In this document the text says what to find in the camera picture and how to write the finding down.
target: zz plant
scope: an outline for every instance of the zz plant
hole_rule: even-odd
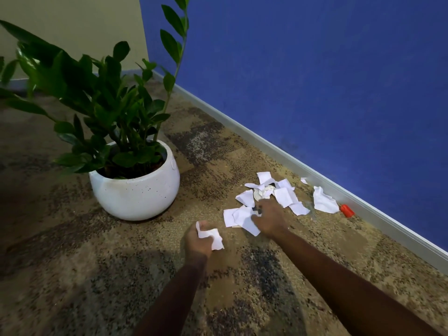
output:
[[[134,74],[136,85],[128,87],[126,76],[121,76],[121,61],[130,51],[126,41],[117,43],[112,56],[101,60],[83,55],[79,61],[63,49],[6,21],[0,20],[11,35],[18,39],[17,57],[4,65],[0,57],[1,83],[6,86],[19,65],[28,76],[27,99],[0,87],[0,98],[6,98],[8,106],[46,116],[54,121],[57,136],[72,145],[71,152],[62,154],[55,162],[66,167],[69,173],[85,173],[97,170],[108,178],[131,179],[146,175],[160,167],[165,149],[157,141],[160,124],[169,118],[165,113],[187,40],[189,0],[175,0],[183,11],[177,15],[170,6],[162,5],[167,21],[181,36],[182,42],[166,30],[160,30],[160,38],[166,51],[176,63],[174,74],[165,72],[163,84],[167,100],[152,99],[145,83],[151,79],[155,62],[143,59],[142,74]],[[98,73],[93,73],[93,66]],[[59,121],[32,101],[35,90],[55,97],[77,113],[73,121]],[[84,136],[82,123],[92,131]],[[105,137],[115,141],[112,148]]]

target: red object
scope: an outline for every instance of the red object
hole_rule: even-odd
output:
[[[341,205],[340,206],[340,210],[341,212],[345,215],[345,217],[350,218],[351,216],[353,216],[355,213],[352,211],[352,209],[350,209],[347,205]]]

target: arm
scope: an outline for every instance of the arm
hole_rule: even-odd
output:
[[[431,326],[377,287],[288,231],[281,207],[260,201],[262,217],[252,216],[309,280],[352,335],[438,335]]]
[[[205,221],[199,222],[201,228]],[[193,224],[185,234],[185,264],[163,289],[134,335],[180,335],[193,303],[207,260],[211,255],[212,237],[199,238]]]

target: white ceramic pot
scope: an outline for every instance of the white ceramic pot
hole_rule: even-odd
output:
[[[89,173],[93,193],[108,213],[123,220],[145,220],[162,213],[174,201],[179,190],[179,169],[168,145],[159,143],[167,151],[166,160],[150,174],[110,179],[97,171]]]

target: baseboard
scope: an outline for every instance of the baseboard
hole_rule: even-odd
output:
[[[132,75],[134,73],[141,74],[141,70],[136,69],[122,72],[123,75]],[[163,80],[162,75],[157,72],[154,72],[154,78],[158,81]],[[26,81],[27,79],[11,80],[8,88],[11,90],[23,91],[26,89]],[[385,235],[402,244],[440,272],[448,275],[448,252],[439,248],[437,245],[431,243],[403,224],[400,224],[398,221],[389,217],[369,203],[366,203],[350,191],[347,191],[179,85],[176,84],[174,90],[182,94],[187,100],[191,101],[193,105],[200,108],[205,113],[208,113],[228,129],[259,148],[262,152],[265,152],[283,166],[289,168],[298,176],[306,177],[309,184],[322,186],[325,193],[335,198],[339,204],[347,204],[362,219],[375,226]]]

